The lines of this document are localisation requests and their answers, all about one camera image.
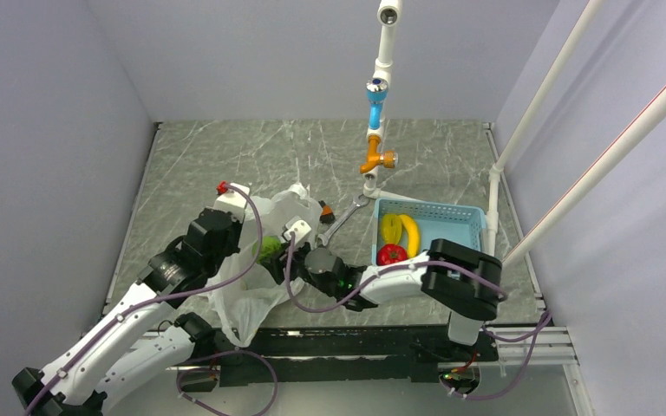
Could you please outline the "red fake fruit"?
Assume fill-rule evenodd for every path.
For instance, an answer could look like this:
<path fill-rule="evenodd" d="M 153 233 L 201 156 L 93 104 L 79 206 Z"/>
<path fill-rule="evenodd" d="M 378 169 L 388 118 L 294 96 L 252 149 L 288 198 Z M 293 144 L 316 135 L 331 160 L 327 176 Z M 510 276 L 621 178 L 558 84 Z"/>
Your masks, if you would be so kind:
<path fill-rule="evenodd" d="M 400 263 L 409 259 L 405 248 L 398 244 L 385 244 L 376 252 L 375 264 L 386 266 L 394 263 Z"/>

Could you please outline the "yellow fake banana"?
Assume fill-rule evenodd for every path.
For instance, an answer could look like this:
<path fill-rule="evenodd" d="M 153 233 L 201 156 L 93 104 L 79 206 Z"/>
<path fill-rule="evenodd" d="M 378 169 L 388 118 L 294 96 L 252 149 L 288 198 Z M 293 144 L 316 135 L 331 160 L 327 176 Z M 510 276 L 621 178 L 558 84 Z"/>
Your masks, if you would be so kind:
<path fill-rule="evenodd" d="M 421 232 L 419 225 L 409 215 L 399 214 L 398 218 L 402 222 L 403 229 L 407 232 L 408 244 L 406 252 L 408 253 L 408 257 L 416 257 L 420 253 L 421 248 Z"/>

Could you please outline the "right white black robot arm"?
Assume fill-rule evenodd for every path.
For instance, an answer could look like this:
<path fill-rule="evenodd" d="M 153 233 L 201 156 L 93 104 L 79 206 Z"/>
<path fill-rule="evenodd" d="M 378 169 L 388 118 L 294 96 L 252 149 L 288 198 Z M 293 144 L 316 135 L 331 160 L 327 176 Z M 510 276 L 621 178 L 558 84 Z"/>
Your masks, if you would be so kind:
<path fill-rule="evenodd" d="M 301 279 L 335 299 L 336 307 L 355 312 L 398 298 L 428 296 L 450 311 L 442 340 L 455 360 L 476 349 L 481 326 L 497 317 L 508 297 L 500 286 L 499 259 L 443 238 L 413 258 L 383 266 L 348 265 L 325 247 L 292 242 L 264 255 L 260 263 L 286 290 Z"/>

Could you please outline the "yellow fake star fruit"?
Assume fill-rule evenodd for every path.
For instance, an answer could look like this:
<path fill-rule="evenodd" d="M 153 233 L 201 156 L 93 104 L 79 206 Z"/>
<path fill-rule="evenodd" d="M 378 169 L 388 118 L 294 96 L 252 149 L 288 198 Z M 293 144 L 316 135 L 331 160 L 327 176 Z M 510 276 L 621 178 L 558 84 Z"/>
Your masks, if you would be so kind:
<path fill-rule="evenodd" d="M 401 218 L 393 213 L 382 217 L 379 233 L 384 245 L 399 244 L 402 239 L 403 225 Z"/>

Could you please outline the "green fake fruit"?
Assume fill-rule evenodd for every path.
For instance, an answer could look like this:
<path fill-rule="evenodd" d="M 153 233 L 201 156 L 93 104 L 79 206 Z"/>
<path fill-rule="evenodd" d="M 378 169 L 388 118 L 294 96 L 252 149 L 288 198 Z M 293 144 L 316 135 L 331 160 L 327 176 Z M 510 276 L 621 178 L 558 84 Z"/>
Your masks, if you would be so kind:
<path fill-rule="evenodd" d="M 283 248 L 284 244 L 278 237 L 264 236 L 257 263 L 264 264 L 276 261 Z"/>

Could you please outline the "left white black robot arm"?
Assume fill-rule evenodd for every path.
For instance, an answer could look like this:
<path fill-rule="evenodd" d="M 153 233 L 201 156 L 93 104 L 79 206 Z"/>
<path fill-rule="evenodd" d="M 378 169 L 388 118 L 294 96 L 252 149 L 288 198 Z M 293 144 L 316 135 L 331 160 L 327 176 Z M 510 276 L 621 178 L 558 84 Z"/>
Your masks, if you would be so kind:
<path fill-rule="evenodd" d="M 199 294 L 239 252 L 245 208 L 205 208 L 153 256 L 120 301 L 66 353 L 11 384 L 28 415 L 103 415 L 167 367 L 208 361 L 226 341 L 199 315 L 179 315 L 147 345 L 134 344 Z"/>

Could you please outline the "white plastic shopping bag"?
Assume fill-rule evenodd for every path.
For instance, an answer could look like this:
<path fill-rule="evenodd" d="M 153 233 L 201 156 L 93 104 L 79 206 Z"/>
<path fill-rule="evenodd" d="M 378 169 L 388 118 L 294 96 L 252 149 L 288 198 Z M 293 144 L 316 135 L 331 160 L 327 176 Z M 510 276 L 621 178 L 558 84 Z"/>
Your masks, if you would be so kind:
<path fill-rule="evenodd" d="M 260 214 L 260 223 L 247 205 L 245 221 L 239 242 L 240 252 L 225 259 L 210 286 L 245 274 L 234 283 L 206 294 L 220 319 L 220 327 L 236 347 L 247 347 L 267 315 L 278 304 L 289 299 L 283 285 L 276 285 L 265 267 L 252 260 L 258 252 L 258 230 L 263 236 L 278 237 L 284 241 L 283 227 L 295 216 L 310 224 L 312 234 L 306 243 L 316 242 L 321 206 L 310 196 L 310 189 L 297 182 L 272 198 L 254 196 L 254 205 Z"/>

